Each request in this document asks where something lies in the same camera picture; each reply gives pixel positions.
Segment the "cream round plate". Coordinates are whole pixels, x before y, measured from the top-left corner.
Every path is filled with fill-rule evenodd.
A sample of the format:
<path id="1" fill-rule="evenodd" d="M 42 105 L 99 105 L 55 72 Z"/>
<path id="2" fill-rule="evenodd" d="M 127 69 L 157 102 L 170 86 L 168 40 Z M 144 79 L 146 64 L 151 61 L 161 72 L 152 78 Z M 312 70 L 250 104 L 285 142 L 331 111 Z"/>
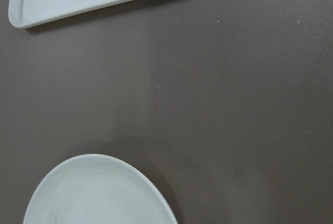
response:
<path id="1" fill-rule="evenodd" d="M 157 187 L 132 165 L 102 154 L 72 157 L 35 189 L 23 223 L 177 223 Z"/>

